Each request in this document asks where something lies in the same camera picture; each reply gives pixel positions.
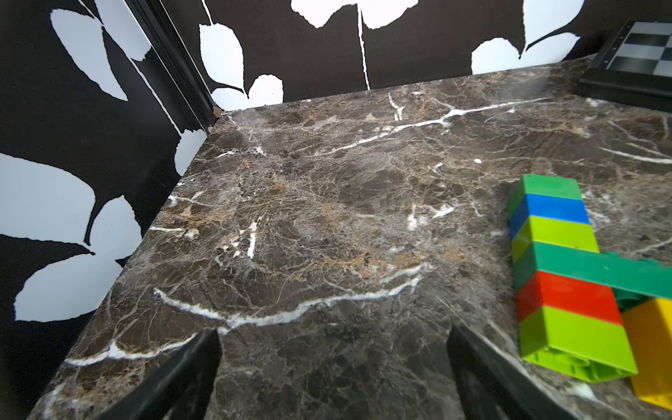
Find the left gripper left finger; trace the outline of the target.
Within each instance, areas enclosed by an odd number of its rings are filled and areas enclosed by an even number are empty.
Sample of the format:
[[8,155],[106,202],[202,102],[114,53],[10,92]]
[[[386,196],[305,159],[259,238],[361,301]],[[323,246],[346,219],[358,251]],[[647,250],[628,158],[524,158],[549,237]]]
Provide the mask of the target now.
[[221,358],[217,332],[200,332],[99,418],[202,419]]

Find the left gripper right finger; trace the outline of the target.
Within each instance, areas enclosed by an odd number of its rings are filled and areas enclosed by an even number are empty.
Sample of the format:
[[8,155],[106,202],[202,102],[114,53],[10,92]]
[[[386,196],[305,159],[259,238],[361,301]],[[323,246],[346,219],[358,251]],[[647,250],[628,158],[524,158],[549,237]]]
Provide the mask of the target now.
[[467,419],[572,419],[494,348],[454,325],[446,349]]

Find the lime green small brick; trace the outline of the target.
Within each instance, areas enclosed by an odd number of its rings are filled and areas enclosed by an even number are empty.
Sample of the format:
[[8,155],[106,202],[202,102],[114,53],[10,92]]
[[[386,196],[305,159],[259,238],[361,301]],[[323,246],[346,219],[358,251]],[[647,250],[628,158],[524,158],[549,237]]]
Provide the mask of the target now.
[[622,325],[542,306],[519,323],[521,358],[588,383],[636,376]]

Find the red small brick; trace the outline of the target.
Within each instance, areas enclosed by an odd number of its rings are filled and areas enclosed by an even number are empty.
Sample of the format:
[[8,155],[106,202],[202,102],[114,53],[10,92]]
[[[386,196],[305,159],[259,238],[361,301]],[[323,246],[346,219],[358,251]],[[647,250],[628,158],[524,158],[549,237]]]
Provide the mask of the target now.
[[516,292],[516,304],[519,322],[545,306],[623,326],[611,288],[543,271]]

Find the yellow small brick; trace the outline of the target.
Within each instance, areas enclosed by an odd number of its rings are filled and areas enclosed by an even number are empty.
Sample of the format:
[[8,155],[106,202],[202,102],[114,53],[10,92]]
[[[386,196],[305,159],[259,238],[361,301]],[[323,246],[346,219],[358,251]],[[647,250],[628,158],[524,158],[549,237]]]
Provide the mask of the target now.
[[621,315],[639,373],[631,377],[640,400],[671,409],[671,301],[654,297]]

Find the green long brick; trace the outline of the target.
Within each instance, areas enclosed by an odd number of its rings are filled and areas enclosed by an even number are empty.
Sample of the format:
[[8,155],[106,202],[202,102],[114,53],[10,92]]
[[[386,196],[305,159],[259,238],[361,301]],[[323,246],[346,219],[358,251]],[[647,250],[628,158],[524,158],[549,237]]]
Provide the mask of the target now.
[[514,263],[514,288],[521,289],[537,271],[607,286],[623,313],[653,297],[671,299],[671,269],[653,259],[532,243]]

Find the small blue brick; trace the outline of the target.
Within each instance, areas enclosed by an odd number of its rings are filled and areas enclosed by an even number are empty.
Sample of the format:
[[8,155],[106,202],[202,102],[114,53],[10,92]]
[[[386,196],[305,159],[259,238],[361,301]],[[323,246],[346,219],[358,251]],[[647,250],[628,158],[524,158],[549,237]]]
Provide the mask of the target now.
[[509,217],[510,238],[514,239],[530,216],[590,225],[583,201],[539,194],[525,194]]

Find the bright green brick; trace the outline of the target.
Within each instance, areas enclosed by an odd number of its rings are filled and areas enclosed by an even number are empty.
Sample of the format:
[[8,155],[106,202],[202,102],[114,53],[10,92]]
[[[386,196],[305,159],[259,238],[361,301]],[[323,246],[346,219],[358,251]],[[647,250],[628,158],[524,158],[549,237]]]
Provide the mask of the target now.
[[507,200],[507,216],[511,217],[526,194],[551,196],[582,201],[579,183],[572,178],[525,174],[514,186]]

